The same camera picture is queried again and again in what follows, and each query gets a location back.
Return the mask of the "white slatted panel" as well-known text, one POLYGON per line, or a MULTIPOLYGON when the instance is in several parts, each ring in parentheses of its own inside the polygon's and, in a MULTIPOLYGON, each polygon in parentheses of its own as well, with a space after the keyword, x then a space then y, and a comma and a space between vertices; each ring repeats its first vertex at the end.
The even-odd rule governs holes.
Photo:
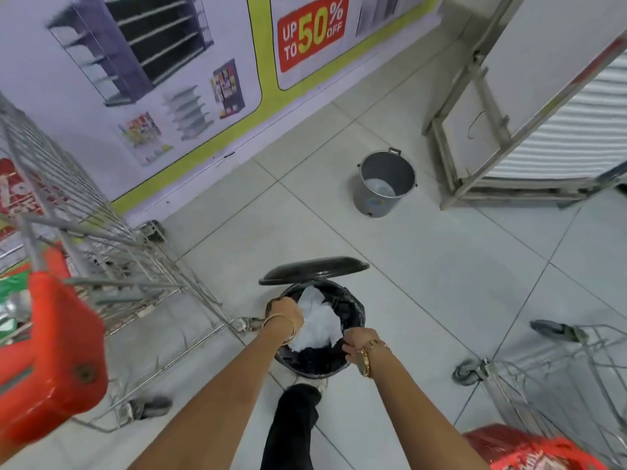
POLYGON ((596 178, 627 162, 623 50, 487 174, 506 180, 596 178))

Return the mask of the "green packet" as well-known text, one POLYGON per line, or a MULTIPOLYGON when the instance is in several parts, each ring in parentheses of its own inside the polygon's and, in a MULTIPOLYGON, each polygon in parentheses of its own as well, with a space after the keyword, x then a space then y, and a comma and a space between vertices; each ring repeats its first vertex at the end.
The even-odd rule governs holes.
POLYGON ((28 289, 30 272, 0 277, 0 338, 28 323, 32 300, 28 289))

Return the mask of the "person's left hand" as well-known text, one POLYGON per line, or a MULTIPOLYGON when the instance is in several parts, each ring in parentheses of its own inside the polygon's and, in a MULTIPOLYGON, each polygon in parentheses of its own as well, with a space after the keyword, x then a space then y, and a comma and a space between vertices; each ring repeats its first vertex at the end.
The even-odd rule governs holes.
POLYGON ((284 338, 296 335, 305 323, 297 302, 289 297, 276 298, 268 303, 263 326, 280 330, 284 338))

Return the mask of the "red printed sign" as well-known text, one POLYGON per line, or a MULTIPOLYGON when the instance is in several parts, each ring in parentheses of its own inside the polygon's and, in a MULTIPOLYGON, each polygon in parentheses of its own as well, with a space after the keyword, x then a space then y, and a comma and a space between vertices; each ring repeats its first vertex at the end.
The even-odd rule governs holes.
MULTIPOLYGON (((58 204, 57 199, 68 201, 68 197, 56 185, 51 189, 53 194, 45 184, 43 184, 39 173, 29 170, 29 178, 36 181, 37 186, 43 190, 46 200, 54 205, 58 204)), ((0 215, 7 215, 11 219, 19 213, 35 213, 43 215, 41 204, 33 193, 33 188, 27 180, 24 180, 17 171, 12 160, 0 158, 0 215)), ((0 242, 14 234, 16 231, 6 220, 0 219, 0 242)))

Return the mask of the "black pedal bin with lid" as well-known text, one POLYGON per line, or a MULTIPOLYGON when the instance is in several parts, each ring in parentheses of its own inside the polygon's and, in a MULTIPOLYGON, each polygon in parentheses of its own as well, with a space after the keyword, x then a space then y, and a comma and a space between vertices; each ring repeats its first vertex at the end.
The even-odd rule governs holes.
POLYGON ((360 273, 370 268, 370 264, 363 260, 348 256, 337 256, 291 262, 277 266, 267 272, 258 284, 261 286, 288 285, 288 288, 297 283, 333 281, 336 277, 360 273))

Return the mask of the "gold wristwatch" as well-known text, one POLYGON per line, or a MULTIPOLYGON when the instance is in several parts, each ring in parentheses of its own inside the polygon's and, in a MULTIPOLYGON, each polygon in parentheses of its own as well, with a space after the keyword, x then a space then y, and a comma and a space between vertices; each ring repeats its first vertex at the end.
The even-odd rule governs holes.
POLYGON ((365 378, 372 379, 372 364, 370 353, 377 348, 390 350, 388 345, 380 339, 369 340, 357 353, 357 368, 365 378))

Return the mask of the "grey metal bucket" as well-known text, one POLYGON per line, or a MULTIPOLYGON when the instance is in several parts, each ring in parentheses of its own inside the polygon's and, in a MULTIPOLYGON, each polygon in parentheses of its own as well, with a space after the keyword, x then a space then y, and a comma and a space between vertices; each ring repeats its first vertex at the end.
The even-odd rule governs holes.
POLYGON ((365 216, 379 219, 417 187, 417 174, 400 149, 373 151, 357 165, 354 204, 365 216))

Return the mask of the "gold bangle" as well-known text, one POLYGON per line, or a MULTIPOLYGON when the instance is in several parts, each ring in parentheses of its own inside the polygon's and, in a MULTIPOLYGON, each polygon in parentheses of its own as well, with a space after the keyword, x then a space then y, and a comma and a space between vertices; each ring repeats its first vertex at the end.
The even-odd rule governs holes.
POLYGON ((297 334, 294 321, 280 314, 267 317, 262 323, 262 330, 269 329, 272 333, 282 338, 281 345, 287 345, 297 334))

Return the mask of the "crumpled white paper waste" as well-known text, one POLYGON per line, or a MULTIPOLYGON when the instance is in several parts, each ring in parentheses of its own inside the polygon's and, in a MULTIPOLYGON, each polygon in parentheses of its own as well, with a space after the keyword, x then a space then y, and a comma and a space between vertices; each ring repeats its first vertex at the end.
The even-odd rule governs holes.
POLYGON ((318 288, 306 287, 297 305, 301 308, 304 324, 287 344, 293 352, 333 347, 342 338, 341 319, 318 288))

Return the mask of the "person's black trouser leg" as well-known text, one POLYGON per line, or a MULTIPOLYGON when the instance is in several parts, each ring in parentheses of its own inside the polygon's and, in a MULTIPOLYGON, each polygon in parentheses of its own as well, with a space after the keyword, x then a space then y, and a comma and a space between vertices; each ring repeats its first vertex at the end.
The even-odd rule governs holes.
POLYGON ((310 442, 321 399, 321 391, 310 384, 286 389, 278 400, 260 470, 314 470, 310 442))

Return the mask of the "printed shelf advert banner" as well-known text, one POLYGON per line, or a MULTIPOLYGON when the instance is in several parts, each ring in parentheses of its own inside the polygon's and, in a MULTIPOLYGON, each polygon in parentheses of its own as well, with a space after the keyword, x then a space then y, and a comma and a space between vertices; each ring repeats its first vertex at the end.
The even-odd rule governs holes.
POLYGON ((442 0, 0 0, 0 92, 126 212, 437 27, 442 0))

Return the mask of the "person's right forearm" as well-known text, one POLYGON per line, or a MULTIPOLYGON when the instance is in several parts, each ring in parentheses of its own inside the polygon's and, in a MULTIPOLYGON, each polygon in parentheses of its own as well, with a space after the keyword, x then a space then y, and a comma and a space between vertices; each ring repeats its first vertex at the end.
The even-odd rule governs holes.
POLYGON ((372 380, 411 470, 490 470, 391 350, 370 353, 372 380))

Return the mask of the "person's right hand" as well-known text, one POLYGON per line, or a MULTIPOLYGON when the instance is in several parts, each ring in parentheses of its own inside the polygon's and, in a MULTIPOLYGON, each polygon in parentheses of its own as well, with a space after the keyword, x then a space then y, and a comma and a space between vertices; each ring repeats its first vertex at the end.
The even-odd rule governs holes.
POLYGON ((380 339, 378 333, 372 328, 354 327, 345 330, 345 332, 360 332, 360 344, 362 347, 371 339, 380 339))

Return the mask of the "black garbage bag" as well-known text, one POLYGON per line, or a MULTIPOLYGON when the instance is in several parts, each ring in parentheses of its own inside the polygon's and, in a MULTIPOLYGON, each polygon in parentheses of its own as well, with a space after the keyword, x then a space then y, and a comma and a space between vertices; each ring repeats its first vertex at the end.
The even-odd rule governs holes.
MULTIPOLYGON (((297 301, 307 286, 314 286, 324 296, 324 302, 333 308, 341 321, 341 331, 365 326, 364 305, 349 290, 336 282, 326 279, 297 283, 287 288, 280 298, 285 296, 297 301)), ((294 352, 288 346, 279 348, 275 360, 299 377, 306 379, 327 379, 349 366, 342 351, 343 334, 334 345, 321 348, 305 348, 294 352)))

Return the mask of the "red plastic bag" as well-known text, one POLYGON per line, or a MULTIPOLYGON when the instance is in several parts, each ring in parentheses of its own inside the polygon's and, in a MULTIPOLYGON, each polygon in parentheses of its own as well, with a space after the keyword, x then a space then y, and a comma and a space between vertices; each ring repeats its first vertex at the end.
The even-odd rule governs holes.
POLYGON ((564 437, 544 437, 498 423, 463 436, 491 470, 609 470, 564 437))

